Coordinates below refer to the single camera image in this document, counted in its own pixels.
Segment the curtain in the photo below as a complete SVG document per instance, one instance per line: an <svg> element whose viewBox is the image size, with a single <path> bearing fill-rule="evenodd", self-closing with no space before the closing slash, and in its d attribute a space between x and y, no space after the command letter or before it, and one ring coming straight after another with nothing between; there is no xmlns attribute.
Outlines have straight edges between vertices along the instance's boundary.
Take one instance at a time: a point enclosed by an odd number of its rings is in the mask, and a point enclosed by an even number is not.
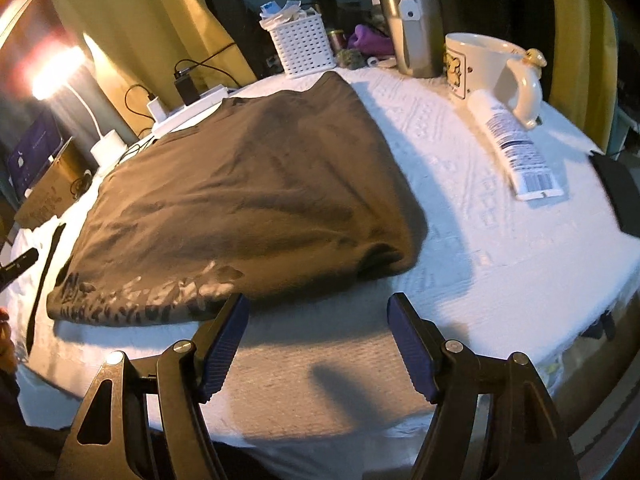
<svg viewBox="0 0 640 480"><path fill-rule="evenodd" d="M181 104L174 87L174 65L197 61L233 42L204 0L53 0L60 20L93 57L95 77L115 108L136 132L152 122L125 108L124 91L133 83L149 88L169 108ZM236 46L208 62L229 72L240 85L255 75ZM235 86L226 75L207 68L192 73L196 85ZM146 92L136 88L127 99L148 113Z"/></svg>
<svg viewBox="0 0 640 480"><path fill-rule="evenodd" d="M618 46L604 0L554 0L556 40L549 103L603 151L616 106Z"/></svg>

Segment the white mug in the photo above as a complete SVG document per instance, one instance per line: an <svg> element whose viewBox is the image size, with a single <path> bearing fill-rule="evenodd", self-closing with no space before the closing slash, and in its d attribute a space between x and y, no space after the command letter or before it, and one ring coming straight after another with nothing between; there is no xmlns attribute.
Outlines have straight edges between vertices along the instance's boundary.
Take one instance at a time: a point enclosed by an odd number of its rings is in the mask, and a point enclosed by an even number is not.
<svg viewBox="0 0 640 480"><path fill-rule="evenodd" d="M455 32L445 38L447 82L461 101L478 89L491 91L527 129L536 126L542 103L542 53L508 41Z"/></svg>

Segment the person's hand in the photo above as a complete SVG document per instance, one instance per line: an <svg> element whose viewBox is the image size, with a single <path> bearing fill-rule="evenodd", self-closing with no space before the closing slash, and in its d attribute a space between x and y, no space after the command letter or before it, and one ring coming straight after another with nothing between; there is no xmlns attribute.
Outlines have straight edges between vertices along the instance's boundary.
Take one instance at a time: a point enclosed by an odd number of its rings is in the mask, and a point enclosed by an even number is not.
<svg viewBox="0 0 640 480"><path fill-rule="evenodd" d="M7 321L9 321L9 313L4 306L0 306L0 370L8 374L15 374L18 369L18 359L15 357L15 346L11 341L11 327Z"/></svg>

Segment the white textured bedspread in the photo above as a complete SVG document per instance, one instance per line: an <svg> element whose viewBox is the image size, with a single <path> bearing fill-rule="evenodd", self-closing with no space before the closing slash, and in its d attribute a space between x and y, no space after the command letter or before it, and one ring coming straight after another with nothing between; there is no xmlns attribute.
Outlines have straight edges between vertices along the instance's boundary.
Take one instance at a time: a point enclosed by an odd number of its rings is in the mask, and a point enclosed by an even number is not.
<svg viewBox="0 0 640 480"><path fill-rule="evenodd" d="M339 71L385 134L426 212L418 264L324 301L252 314L222 391L203 406L210 434L252 451L283 478L358 479L410 462L430 420L391 334L386 300L404 292L421 317L476 353L527 353L546 364L640 285L640 240L622 234L588 162L594 144L548 105L532 131L565 196L518 202L497 158L442 80L396 72ZM309 88L320 75L276 76L238 95ZM188 168L184 176L188 178ZM83 396L104 357L163 351L195 324L105 328L47 318L52 288L97 195L97 179L62 220L67 227L40 301L29 367ZM30 246L38 263L14 282L9 309L18 344L57 219L21 231L12 256ZM155 404L150 418L159 423Z"/></svg>

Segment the white plastic basket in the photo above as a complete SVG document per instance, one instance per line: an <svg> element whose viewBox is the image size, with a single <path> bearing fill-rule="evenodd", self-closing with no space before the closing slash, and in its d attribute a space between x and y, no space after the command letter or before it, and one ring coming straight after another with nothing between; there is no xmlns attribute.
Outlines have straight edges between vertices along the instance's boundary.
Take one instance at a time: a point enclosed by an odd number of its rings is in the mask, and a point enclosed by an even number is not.
<svg viewBox="0 0 640 480"><path fill-rule="evenodd" d="M283 23L270 30L270 34L288 78L324 72L335 66L320 14Z"/></svg>

